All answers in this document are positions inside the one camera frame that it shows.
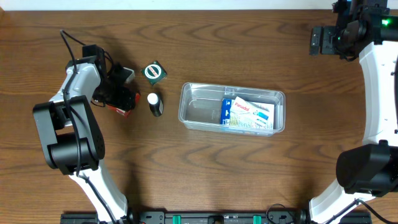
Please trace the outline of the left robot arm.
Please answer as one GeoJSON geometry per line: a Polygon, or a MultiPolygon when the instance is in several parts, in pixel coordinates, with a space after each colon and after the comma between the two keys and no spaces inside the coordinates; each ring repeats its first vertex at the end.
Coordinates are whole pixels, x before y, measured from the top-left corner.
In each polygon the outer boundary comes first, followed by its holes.
{"type": "Polygon", "coordinates": [[[74,180],[96,209],[95,216],[69,216],[62,222],[133,223],[128,200],[104,163],[104,138],[90,105],[95,101],[129,116],[141,97],[126,86],[135,73],[118,63],[107,69],[113,60],[97,45],[84,45],[82,55],[68,62],[56,95],[32,110],[47,165],[74,180]]]}

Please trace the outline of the blue KoolFever box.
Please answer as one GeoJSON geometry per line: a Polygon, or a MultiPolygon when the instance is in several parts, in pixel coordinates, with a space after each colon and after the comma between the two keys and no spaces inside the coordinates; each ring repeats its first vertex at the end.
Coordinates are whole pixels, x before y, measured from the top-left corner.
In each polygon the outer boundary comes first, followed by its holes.
{"type": "Polygon", "coordinates": [[[221,118],[220,124],[229,125],[230,118],[231,118],[231,106],[233,105],[234,100],[232,99],[223,99],[221,105],[221,118]]]}

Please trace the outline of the red Panadol ActiFast box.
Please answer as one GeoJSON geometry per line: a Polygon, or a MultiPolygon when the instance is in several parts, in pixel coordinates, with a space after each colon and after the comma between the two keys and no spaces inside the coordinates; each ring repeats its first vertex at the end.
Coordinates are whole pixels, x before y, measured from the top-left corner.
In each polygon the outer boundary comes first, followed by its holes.
{"type": "Polygon", "coordinates": [[[109,101],[106,101],[106,106],[118,114],[128,117],[131,111],[136,107],[141,98],[141,94],[135,91],[127,91],[125,93],[118,93],[109,101]]]}

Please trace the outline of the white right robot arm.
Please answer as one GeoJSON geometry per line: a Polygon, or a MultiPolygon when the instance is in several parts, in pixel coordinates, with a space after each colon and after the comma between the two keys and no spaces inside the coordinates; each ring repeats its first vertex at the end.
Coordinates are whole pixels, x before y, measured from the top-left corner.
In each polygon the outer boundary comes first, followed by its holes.
{"type": "Polygon", "coordinates": [[[297,223],[370,223],[376,211],[356,211],[397,191],[397,18],[386,1],[337,0],[333,26],[312,30],[311,55],[357,60],[364,77],[366,124],[362,145],[342,152],[335,180],[297,223]]]}

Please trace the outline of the white Panadol box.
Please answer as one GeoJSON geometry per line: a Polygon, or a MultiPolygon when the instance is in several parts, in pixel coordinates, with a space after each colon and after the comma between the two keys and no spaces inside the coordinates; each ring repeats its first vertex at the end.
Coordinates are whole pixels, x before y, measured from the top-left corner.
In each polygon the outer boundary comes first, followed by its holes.
{"type": "Polygon", "coordinates": [[[246,101],[240,97],[231,100],[226,124],[240,128],[274,129],[275,106],[246,101]]]}

